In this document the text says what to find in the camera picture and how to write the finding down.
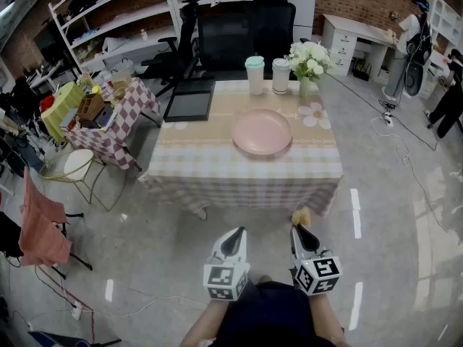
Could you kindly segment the yellow sponge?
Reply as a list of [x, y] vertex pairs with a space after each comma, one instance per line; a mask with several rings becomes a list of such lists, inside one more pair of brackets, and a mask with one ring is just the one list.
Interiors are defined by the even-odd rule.
[[310, 217], [310, 211], [307, 207], [304, 207], [299, 210], [295, 210], [292, 213], [291, 217], [291, 222], [293, 226], [311, 226], [311, 217]]

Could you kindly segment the person's navy shorts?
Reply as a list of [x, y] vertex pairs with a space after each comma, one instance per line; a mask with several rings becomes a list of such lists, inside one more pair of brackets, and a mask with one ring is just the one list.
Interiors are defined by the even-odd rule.
[[246, 286], [211, 347], [335, 347], [315, 334], [307, 295], [276, 281]]

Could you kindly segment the pink checked tablecloth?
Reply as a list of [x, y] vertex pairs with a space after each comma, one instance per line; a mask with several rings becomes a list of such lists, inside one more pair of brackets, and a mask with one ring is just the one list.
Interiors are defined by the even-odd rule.
[[110, 127], [86, 129], [73, 128], [64, 132], [64, 136], [77, 149], [90, 149], [101, 160], [111, 163], [122, 170], [138, 167], [137, 161], [128, 151], [126, 144], [131, 128], [143, 111], [160, 114], [161, 104], [143, 81], [134, 77], [126, 89], [124, 98], [115, 105], [116, 116]]

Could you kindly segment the white flower bouquet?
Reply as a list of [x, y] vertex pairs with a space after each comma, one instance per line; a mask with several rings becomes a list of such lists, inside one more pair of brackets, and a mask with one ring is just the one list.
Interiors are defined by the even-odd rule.
[[320, 43], [311, 41], [291, 44], [289, 54], [284, 58], [299, 82], [314, 82], [334, 66], [331, 52]]

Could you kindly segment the cup with grey lid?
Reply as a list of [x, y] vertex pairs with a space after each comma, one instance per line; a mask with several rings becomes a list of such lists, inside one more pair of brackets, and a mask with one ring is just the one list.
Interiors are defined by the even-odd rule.
[[283, 58], [274, 59], [272, 63], [272, 70], [272, 90], [275, 94], [283, 95], [288, 90], [289, 75], [291, 72], [289, 62]]

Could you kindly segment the yellow-green tablecloth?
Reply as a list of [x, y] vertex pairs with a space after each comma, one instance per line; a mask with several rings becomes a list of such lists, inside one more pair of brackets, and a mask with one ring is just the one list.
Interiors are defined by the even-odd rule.
[[52, 106], [41, 114], [48, 133], [56, 143], [65, 142], [65, 136], [60, 124], [71, 108], [79, 106], [84, 96], [84, 91], [75, 82], [68, 82], [53, 94], [54, 102]]

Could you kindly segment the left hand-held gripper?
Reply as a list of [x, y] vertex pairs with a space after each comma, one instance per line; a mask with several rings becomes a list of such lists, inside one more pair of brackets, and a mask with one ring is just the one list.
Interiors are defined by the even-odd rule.
[[226, 232], [216, 240], [203, 268], [203, 286], [216, 301], [237, 301], [248, 281], [247, 229]]

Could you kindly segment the cardboard box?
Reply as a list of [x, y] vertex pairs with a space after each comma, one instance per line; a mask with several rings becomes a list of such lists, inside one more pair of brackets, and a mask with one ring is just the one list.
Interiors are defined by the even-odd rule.
[[79, 104], [77, 116], [82, 120], [94, 121], [104, 107], [105, 103], [100, 94], [86, 94]]

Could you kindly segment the pink cloth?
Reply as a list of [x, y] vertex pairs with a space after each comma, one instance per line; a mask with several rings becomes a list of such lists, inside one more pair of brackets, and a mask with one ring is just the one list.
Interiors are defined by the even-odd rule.
[[66, 223], [64, 205], [42, 194], [34, 185], [29, 170], [24, 170], [25, 196], [20, 207], [22, 226], [19, 247], [22, 266], [69, 262], [72, 242], [56, 226]]

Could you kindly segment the pink big plate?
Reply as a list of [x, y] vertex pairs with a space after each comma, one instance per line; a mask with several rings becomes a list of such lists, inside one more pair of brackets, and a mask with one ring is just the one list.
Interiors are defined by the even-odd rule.
[[234, 144], [252, 155], [274, 155], [292, 141], [288, 120], [270, 109], [254, 108], [238, 116], [231, 128]]

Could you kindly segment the white shelving rack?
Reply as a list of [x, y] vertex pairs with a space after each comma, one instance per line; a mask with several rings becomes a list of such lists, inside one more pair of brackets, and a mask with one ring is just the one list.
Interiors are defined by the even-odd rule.
[[[203, 0], [204, 4], [249, 0]], [[48, 9], [79, 72], [180, 35], [186, 0], [60, 0]]]

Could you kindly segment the person's left forearm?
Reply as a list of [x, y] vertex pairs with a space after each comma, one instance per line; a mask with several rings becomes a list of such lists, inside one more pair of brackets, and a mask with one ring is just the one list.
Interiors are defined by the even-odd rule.
[[183, 338], [180, 347], [199, 347], [214, 340], [228, 307], [229, 301], [211, 300]]

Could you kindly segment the grey woven basket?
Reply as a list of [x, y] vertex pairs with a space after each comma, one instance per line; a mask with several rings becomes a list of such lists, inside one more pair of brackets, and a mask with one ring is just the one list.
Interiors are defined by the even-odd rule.
[[134, 62], [127, 57], [123, 57], [122, 60], [110, 69], [110, 81], [119, 82], [124, 80], [126, 77], [131, 77], [135, 72]]

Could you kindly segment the black router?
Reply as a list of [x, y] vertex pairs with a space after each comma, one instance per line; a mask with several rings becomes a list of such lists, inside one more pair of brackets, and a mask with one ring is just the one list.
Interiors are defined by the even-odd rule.
[[365, 59], [354, 58], [352, 67], [352, 75], [359, 80], [368, 82], [370, 79], [371, 64], [367, 63]]

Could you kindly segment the black tray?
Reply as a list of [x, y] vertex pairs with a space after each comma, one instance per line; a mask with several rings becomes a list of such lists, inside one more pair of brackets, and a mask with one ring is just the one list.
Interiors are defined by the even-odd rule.
[[215, 84], [213, 77], [189, 78], [178, 82], [163, 120], [168, 123], [207, 121]]

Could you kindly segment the blue chair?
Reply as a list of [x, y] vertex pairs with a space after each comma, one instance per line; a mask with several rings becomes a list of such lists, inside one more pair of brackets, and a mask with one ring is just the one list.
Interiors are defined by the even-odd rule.
[[110, 347], [122, 342], [121, 339], [116, 339], [107, 343], [90, 343], [83, 338], [41, 331], [30, 331], [28, 334], [42, 347]]

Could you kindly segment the person's right forearm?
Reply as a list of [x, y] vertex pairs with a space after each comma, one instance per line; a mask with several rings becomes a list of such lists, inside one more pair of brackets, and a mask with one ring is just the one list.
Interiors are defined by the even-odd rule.
[[351, 347], [326, 294], [308, 297], [315, 334], [336, 347]]

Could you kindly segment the white desk with drawers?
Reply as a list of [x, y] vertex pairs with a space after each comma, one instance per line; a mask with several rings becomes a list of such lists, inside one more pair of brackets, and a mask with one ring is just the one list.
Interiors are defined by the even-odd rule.
[[355, 59], [365, 61], [372, 81], [386, 84], [387, 55], [395, 51], [395, 34], [391, 30], [362, 22], [324, 14], [323, 46], [330, 51], [331, 74], [346, 76]]

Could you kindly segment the black folding chair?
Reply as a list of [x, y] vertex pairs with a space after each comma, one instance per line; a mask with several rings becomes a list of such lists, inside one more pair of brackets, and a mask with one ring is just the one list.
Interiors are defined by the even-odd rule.
[[[67, 218], [84, 218], [84, 213], [77, 213], [77, 214], [66, 213], [66, 217]], [[67, 229], [66, 229], [67, 225], [69, 225], [68, 222], [55, 223], [55, 226], [61, 231], [65, 239], [67, 238]], [[91, 264], [85, 262], [84, 260], [82, 260], [80, 257], [75, 255], [74, 253], [70, 252], [69, 256], [77, 260], [80, 264], [84, 265], [87, 269], [89, 269], [89, 271], [93, 271], [93, 266]], [[66, 275], [63, 274], [57, 267], [52, 266], [51, 269], [54, 270], [56, 273], [58, 273], [61, 279], [65, 280], [67, 278]]]

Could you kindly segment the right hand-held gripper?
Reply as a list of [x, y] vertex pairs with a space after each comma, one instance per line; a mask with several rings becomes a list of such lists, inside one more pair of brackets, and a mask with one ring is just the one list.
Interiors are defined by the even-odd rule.
[[342, 267], [331, 250], [318, 252], [319, 239], [304, 225], [292, 226], [290, 231], [292, 251], [291, 275], [294, 287], [307, 296], [332, 291], [342, 276]]

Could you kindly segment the white cubby shelf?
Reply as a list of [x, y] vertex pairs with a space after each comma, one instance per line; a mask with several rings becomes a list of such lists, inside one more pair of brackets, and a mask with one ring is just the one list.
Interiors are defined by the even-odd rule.
[[458, 49], [463, 34], [463, 17], [444, 0], [428, 0], [428, 18], [432, 30], [433, 51], [424, 66], [424, 75], [419, 96], [428, 98], [441, 77], [449, 74], [448, 55]]

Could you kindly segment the cup with mint lid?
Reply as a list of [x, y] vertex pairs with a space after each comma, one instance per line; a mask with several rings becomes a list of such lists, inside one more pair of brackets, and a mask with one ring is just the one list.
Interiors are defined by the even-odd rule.
[[245, 61], [247, 78], [252, 95], [261, 95], [263, 93], [263, 75], [265, 61], [262, 56], [250, 56]]

